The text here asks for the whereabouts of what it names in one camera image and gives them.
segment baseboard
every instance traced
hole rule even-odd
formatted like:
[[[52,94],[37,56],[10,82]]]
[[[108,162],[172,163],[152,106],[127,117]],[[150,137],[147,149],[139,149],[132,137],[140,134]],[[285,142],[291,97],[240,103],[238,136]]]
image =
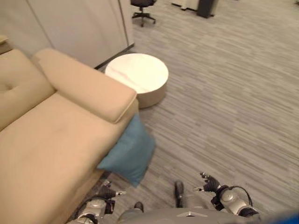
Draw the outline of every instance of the baseboard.
[[[134,43],[129,45],[127,48],[125,48],[124,50],[122,50],[121,52],[118,52],[116,55],[112,56],[111,58],[109,58],[108,60],[104,61],[103,63],[99,64],[98,66],[96,66],[94,69],[99,69],[100,67],[103,67],[105,64],[108,64],[109,62],[111,62],[113,59],[117,58],[118,56],[120,56],[122,53],[126,52],[127,50],[130,50],[132,47],[134,47]]]
[[[181,5],[176,4],[176,3],[172,3],[172,5],[173,5],[173,6],[177,6],[177,7],[181,7]],[[194,12],[196,12],[196,10],[193,9],[193,8],[184,8],[184,9],[181,9],[181,10],[183,10],[183,11],[185,11],[185,10],[190,10],[190,11],[194,11]]]

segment blue pillow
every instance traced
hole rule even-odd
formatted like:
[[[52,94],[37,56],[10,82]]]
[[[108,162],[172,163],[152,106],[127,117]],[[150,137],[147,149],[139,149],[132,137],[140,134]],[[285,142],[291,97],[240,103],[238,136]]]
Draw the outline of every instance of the blue pillow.
[[[154,139],[147,134],[136,114],[97,168],[120,174],[137,187],[145,175],[154,149]]]

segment sofa seat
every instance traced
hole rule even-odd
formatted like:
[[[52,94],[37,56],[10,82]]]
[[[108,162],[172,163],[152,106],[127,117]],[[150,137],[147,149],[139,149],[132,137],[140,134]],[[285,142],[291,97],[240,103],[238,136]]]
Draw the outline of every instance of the sofa seat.
[[[56,92],[2,130],[0,192],[12,192],[0,194],[3,223],[46,224],[67,209],[137,104],[112,124]]]

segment marble top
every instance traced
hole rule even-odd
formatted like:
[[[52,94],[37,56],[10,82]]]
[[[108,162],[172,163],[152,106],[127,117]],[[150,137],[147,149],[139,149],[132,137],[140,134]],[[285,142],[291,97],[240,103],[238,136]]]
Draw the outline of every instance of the marble top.
[[[137,93],[159,89],[168,79],[168,69],[158,58],[146,54],[126,54],[112,60],[105,74]]]

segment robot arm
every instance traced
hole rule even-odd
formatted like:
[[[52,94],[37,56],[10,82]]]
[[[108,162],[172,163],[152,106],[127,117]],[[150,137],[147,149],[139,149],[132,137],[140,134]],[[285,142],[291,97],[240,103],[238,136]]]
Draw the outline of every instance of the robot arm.
[[[200,173],[201,177],[205,179],[206,184],[202,188],[194,188],[194,191],[208,191],[214,192],[215,197],[211,200],[213,206],[218,210],[226,209],[229,213],[233,213],[238,216],[251,217],[258,215],[256,209],[253,208],[253,203],[248,192],[240,186],[229,187],[227,185],[220,185],[214,177],[205,173]],[[232,189],[243,189],[249,200],[249,205],[243,201]]]
[[[86,204],[83,211],[77,215],[78,218],[67,224],[100,224],[105,214],[112,214],[115,201],[111,200],[116,196],[125,194],[125,191],[114,191],[110,189],[111,182],[106,180],[100,188],[99,193],[84,201]]]

